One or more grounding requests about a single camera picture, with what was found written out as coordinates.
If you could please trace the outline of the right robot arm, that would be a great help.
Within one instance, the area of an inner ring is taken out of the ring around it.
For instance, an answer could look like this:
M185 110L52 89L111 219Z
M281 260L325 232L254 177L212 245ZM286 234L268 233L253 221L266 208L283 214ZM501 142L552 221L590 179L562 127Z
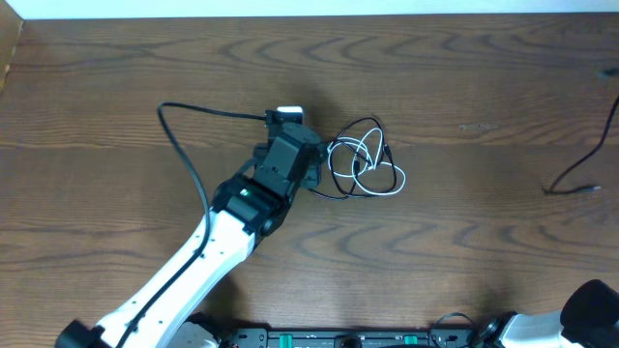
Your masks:
M618 348L618 292L599 279L581 285L562 309L510 312L479 333L486 348Z

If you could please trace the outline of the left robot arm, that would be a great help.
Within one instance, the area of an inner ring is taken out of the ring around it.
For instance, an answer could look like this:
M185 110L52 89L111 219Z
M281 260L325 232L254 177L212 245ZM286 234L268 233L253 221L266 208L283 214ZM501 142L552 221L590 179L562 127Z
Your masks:
M310 164L323 151L311 129L285 123L252 177L237 173L217 189L186 243L129 300L94 327L77 320L58 347L217 347L214 334L189 318L217 283L278 229Z

